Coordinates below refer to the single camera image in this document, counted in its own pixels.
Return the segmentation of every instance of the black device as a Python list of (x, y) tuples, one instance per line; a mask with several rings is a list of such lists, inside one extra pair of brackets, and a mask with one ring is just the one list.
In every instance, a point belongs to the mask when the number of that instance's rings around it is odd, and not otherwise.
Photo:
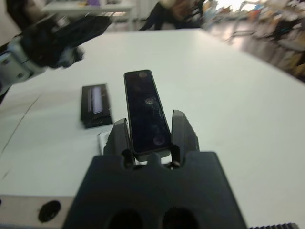
[(85, 128), (113, 123), (105, 84), (82, 87), (81, 121)]
[(150, 70), (124, 74), (130, 138), (135, 157), (147, 160), (150, 152), (168, 156), (171, 133)]

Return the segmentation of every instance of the white tabletop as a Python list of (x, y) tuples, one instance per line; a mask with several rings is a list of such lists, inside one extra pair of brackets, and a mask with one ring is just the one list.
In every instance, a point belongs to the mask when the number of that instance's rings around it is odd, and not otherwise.
[(107, 4), (103, 6), (81, 6), (78, 2), (50, 2), (41, 10), (49, 13), (58, 12), (118, 12), (118, 11), (131, 11), (134, 5), (129, 2), (122, 2), (120, 4)]
[(150, 69), (171, 128), (186, 113), (202, 151), (218, 153), (249, 226), (305, 227), (305, 86), (201, 30), (102, 35), (85, 59), (12, 87), (0, 106), (0, 194), (75, 195), (97, 134), (80, 123), (81, 87), (107, 83), (114, 121), (127, 116), (123, 74)]

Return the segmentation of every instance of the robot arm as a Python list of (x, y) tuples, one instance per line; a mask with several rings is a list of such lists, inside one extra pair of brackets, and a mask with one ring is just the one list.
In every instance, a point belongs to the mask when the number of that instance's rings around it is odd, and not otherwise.
[(23, 31), (0, 47), (2, 99), (12, 85), (44, 73), (47, 67), (67, 68), (80, 61), (83, 52), (78, 46), (103, 34), (111, 24), (109, 17), (86, 16), (61, 26), (55, 16), (50, 16), (30, 25), (33, 20), (22, 10), (27, 1), (19, 0), (14, 10), (12, 2), (7, 1), (8, 12)]

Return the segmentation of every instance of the small black box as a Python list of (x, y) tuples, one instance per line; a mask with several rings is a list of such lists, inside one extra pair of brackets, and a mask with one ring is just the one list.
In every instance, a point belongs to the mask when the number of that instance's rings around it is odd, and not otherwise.
[(113, 123), (105, 84), (82, 87), (81, 121), (86, 129)]

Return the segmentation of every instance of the black hole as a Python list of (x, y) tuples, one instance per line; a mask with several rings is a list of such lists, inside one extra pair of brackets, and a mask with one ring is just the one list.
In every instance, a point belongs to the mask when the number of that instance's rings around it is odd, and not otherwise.
[(60, 202), (53, 200), (45, 205), (39, 211), (38, 219), (41, 223), (49, 222), (54, 219), (61, 210)]
[(109, 229), (142, 229), (142, 220), (134, 210), (123, 210), (117, 213), (109, 224)]
[(184, 208), (171, 208), (165, 213), (162, 229), (198, 229), (194, 215)]

